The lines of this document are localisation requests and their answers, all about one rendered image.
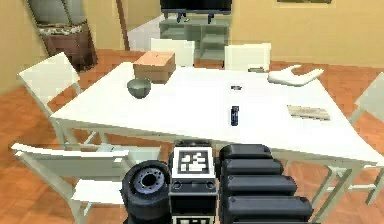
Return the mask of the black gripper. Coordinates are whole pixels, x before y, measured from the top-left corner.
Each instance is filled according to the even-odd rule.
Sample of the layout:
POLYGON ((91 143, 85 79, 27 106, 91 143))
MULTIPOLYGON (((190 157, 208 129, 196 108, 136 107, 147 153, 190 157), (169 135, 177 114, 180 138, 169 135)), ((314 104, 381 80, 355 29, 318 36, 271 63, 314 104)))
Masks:
POLYGON ((120 190, 128 218, 124 224, 170 224, 170 171, 159 160, 134 165, 120 190))

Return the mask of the white chair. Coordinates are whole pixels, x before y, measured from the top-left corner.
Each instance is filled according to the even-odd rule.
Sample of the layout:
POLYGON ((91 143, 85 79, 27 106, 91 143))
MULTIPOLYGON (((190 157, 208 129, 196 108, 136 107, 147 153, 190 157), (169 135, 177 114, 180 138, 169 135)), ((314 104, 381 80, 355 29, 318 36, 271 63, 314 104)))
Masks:
POLYGON ((94 205, 121 205, 125 174, 136 164, 157 160, 158 147, 89 145, 86 150, 44 149, 15 143, 15 156, 68 203, 76 224, 86 224, 94 205))
POLYGON ((59 143, 65 146, 66 136, 60 124, 51 117, 53 111, 48 103, 69 87, 74 88, 76 95, 83 92, 80 77, 65 53, 58 53, 21 71, 17 78, 50 121, 59 143))
POLYGON ((354 125, 364 112, 384 122, 384 72, 380 72, 355 101, 356 109, 348 121, 354 125))
POLYGON ((175 54, 177 66, 193 67, 195 42, 188 40, 155 39, 150 41, 150 50, 158 52, 172 52, 175 54))
POLYGON ((224 68, 234 71, 248 71, 262 68, 268 71, 271 62, 270 43, 228 45, 224 48, 224 68))

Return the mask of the white dining table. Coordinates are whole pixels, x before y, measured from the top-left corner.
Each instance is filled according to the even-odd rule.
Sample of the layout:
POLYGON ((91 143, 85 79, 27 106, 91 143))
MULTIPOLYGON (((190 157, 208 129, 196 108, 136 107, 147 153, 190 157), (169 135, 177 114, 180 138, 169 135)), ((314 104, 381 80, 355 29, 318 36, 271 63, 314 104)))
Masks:
POLYGON ((319 81, 290 87, 271 84, 264 74, 179 67, 166 84, 156 84, 146 98, 136 99, 127 89, 132 77, 132 64, 121 63, 56 111, 54 119, 65 131, 163 142, 207 139, 216 147, 264 144, 276 158, 343 167, 345 176, 316 215, 318 221, 364 166, 384 165, 384 156, 355 132, 319 81), (322 108, 330 119, 292 117, 288 105, 322 108), (232 106, 239 106, 238 126, 231 126, 232 106))

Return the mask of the grey metal bowl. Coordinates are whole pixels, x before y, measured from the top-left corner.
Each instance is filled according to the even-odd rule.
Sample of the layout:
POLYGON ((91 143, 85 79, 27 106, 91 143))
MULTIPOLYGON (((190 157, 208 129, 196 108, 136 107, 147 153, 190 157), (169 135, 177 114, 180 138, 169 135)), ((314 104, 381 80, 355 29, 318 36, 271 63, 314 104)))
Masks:
POLYGON ((151 91, 151 81, 145 78, 134 78, 127 83, 127 89, 136 99, 143 99, 151 91))

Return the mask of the brown cardboard box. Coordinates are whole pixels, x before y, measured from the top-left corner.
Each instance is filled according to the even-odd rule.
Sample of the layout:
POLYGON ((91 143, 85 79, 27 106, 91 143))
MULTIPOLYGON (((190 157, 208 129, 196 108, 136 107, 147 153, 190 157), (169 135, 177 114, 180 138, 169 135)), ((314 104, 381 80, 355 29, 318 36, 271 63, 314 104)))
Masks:
POLYGON ((154 84, 166 84, 176 70, 175 54, 148 51, 133 63, 136 78, 147 78, 154 84))

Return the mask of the pale green shelf unit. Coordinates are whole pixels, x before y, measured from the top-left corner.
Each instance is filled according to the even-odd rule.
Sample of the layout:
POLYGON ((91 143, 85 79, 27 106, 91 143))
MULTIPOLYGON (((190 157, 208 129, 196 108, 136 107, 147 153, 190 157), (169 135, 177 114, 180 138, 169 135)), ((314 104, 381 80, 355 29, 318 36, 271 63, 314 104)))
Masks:
POLYGON ((194 56, 202 60, 223 61, 224 48, 228 45, 230 21, 204 18, 188 18, 180 22, 170 17, 159 23, 161 39, 195 42, 194 56))

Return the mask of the dark brown plant pot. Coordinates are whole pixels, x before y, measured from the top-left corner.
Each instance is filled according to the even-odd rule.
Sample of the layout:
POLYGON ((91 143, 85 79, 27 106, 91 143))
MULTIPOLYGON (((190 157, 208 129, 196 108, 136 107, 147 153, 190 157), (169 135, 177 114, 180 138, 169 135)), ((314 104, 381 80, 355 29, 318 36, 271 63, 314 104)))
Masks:
POLYGON ((97 63, 82 0, 26 1, 50 56, 64 52, 76 71, 97 63))

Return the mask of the white folded cloth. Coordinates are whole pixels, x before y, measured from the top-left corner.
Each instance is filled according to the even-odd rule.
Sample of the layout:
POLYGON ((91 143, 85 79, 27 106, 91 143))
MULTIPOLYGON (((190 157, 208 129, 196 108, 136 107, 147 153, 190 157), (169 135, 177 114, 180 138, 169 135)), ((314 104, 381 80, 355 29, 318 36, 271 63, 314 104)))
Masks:
POLYGON ((305 74, 296 75, 293 73, 296 68, 300 68, 300 65, 291 65, 279 71, 271 71, 267 80, 273 84, 301 87, 314 81, 324 72, 323 69, 314 69, 305 74))

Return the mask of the black television set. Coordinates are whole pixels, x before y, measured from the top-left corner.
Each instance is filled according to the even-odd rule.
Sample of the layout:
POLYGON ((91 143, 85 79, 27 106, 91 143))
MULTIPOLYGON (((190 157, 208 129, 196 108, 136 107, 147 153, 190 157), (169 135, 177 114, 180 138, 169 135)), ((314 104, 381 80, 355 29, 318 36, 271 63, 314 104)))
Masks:
POLYGON ((176 14, 177 22, 187 13, 195 13, 207 14, 208 23, 211 23, 216 14, 231 14, 232 0, 160 0, 160 6, 164 17, 176 14))

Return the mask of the framed wall picture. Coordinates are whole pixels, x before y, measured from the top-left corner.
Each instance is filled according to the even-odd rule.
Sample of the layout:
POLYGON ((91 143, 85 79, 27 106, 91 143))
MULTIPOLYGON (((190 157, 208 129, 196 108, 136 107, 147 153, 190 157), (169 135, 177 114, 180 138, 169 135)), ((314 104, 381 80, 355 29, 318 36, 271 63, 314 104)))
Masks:
POLYGON ((297 4, 331 4, 333 0, 276 0, 279 3, 297 3, 297 4))

